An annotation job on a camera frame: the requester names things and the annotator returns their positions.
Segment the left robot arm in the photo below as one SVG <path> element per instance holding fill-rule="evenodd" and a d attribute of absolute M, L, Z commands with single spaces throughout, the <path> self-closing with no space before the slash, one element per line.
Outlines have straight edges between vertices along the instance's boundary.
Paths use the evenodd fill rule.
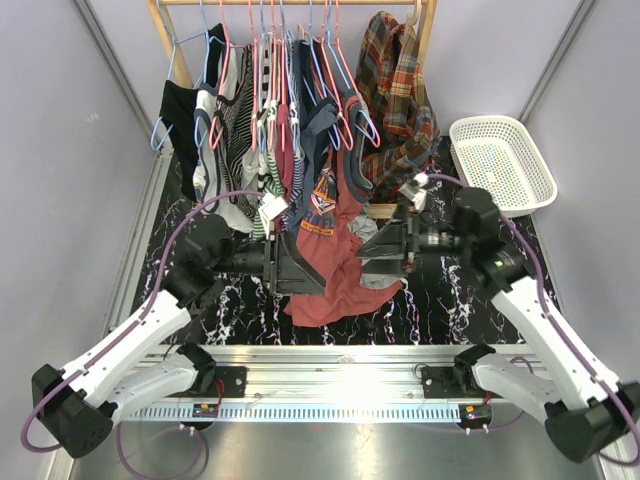
<path fill-rule="evenodd" d="M 95 450 L 125 417 L 167 396 L 209 394 L 218 380 L 216 362 L 186 343 L 145 372 L 134 366 L 156 345 L 186 327 L 189 310 L 215 300 L 223 290 L 219 274 L 261 279 L 283 295 L 321 295 L 326 281 L 296 247 L 290 232 L 270 233 L 243 244 L 219 215 L 178 241 L 171 268 L 161 267 L 160 284 L 148 299 L 97 345 L 61 368 L 41 366 L 31 377 L 33 411 L 71 458 Z"/>

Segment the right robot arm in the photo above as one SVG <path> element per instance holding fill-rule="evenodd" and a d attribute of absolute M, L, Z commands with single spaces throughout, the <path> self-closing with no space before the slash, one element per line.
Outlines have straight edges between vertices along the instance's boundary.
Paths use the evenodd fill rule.
<path fill-rule="evenodd" d="M 535 257 L 499 237 L 501 213 L 481 188 L 461 189 L 451 224 L 421 225 L 413 205 L 392 218 L 359 250 L 364 272 L 408 273 L 420 254 L 457 258 L 494 308 L 516 327 L 548 377 L 542 379 L 480 344 L 455 356 L 447 379 L 458 393 L 490 392 L 541 423 L 565 458 L 582 463 L 626 434 L 638 435 L 639 385 L 604 366 L 549 301 Z"/>

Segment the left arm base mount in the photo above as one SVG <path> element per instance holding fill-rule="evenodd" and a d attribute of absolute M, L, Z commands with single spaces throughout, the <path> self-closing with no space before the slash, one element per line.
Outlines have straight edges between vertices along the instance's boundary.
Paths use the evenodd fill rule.
<path fill-rule="evenodd" d="M 188 388 L 191 397 L 213 398 L 218 393 L 224 399 L 245 397 L 248 369 L 245 366 L 217 366 L 214 370 L 198 373 Z"/>

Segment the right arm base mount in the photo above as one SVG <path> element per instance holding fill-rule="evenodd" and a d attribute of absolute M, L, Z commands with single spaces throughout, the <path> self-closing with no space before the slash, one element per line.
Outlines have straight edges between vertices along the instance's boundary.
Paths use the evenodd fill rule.
<path fill-rule="evenodd" d="M 451 366 L 419 366 L 417 369 L 425 399 L 471 398 L 473 394 L 465 391 L 454 375 Z"/>

